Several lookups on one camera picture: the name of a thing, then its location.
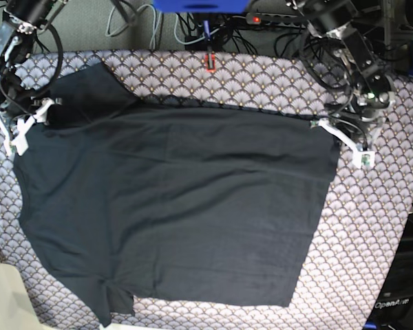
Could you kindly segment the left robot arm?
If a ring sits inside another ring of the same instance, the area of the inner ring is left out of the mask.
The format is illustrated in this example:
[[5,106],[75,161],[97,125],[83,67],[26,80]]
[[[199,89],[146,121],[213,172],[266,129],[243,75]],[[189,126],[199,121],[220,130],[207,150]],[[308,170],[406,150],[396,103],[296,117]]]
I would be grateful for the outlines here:
[[[343,102],[325,104],[322,121],[341,129],[369,151],[370,128],[383,123],[383,110],[394,102],[394,84],[385,74],[382,61],[353,26],[355,7],[351,1],[289,1],[288,4],[299,13],[296,21],[306,23],[308,28],[298,50],[304,68],[326,91],[346,97]],[[305,50],[312,37],[328,41],[334,47],[332,55],[344,68],[344,84],[332,85],[313,69]]]

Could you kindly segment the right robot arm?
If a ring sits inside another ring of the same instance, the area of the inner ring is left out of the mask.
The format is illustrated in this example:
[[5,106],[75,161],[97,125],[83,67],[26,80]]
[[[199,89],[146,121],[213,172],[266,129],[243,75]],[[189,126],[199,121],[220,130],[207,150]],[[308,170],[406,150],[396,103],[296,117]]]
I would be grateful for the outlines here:
[[[63,44],[52,25],[67,1],[8,1],[0,26],[0,122],[11,129],[18,119],[35,114],[35,107],[50,95],[63,66]],[[17,75],[17,65],[32,55],[38,33],[50,32],[57,48],[56,68],[49,82],[26,89]]]

